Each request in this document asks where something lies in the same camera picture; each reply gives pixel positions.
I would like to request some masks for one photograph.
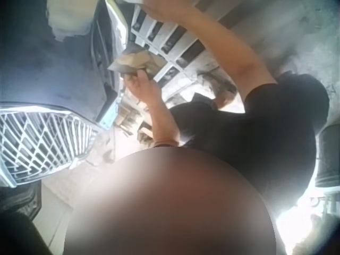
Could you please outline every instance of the forearm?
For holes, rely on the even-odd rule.
[[[152,133],[155,145],[167,144],[178,146],[180,141],[180,131],[170,110],[163,101],[148,105],[151,120]]]
[[[243,99],[254,89],[253,84],[275,83],[255,52],[208,15],[192,8],[178,23],[197,36],[212,52],[218,64],[234,80]]]

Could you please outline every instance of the person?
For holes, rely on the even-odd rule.
[[[126,86],[147,104],[155,147],[178,146],[214,155],[237,169],[263,196],[273,215],[293,207],[308,187],[316,163],[316,134],[327,121],[329,99],[310,75],[274,79],[244,42],[186,0],[145,0],[141,7],[161,22],[194,34],[231,77],[245,113],[234,114],[193,101],[167,109],[162,91],[144,71]]]

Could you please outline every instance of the car grille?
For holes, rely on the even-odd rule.
[[[2,165],[17,185],[42,179],[85,157],[97,133],[69,112],[2,111]]]

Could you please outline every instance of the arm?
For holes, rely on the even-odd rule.
[[[138,77],[126,76],[125,85],[142,102],[146,103],[152,120],[155,145],[178,146],[180,132],[169,109],[162,100],[162,90],[155,81],[149,81],[146,73],[138,71]]]
[[[143,8],[154,18],[176,22],[197,36],[233,79],[243,101],[254,88],[277,83],[249,46],[189,1],[144,0]]]

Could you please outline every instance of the black t-shirt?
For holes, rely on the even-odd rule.
[[[318,88],[326,94],[321,119],[310,117],[312,98],[305,100],[295,86],[281,84],[264,84],[250,92],[245,114],[220,112],[202,102],[179,105],[171,112],[189,140],[185,147],[233,166],[277,215],[296,204],[315,169],[315,127],[324,124],[328,114],[327,93],[322,85]]]

